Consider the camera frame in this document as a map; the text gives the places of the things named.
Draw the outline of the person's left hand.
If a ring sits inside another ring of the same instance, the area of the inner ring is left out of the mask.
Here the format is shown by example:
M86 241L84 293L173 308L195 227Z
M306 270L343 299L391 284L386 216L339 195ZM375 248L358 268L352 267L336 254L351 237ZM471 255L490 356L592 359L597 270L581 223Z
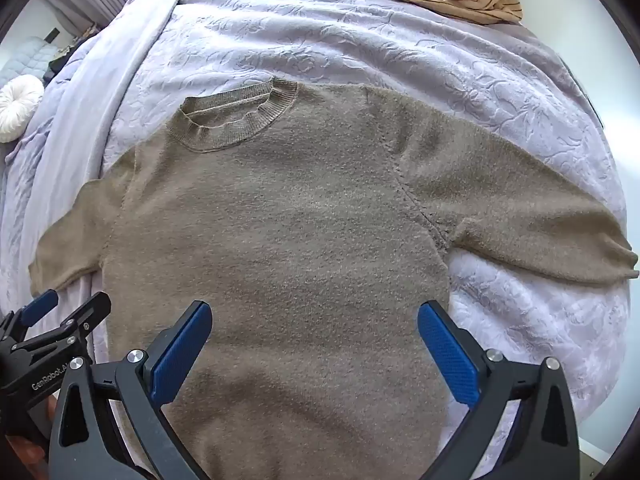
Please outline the person's left hand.
M56 402L55 396L48 396L32 408L2 405L6 440L34 479L49 478L49 438Z

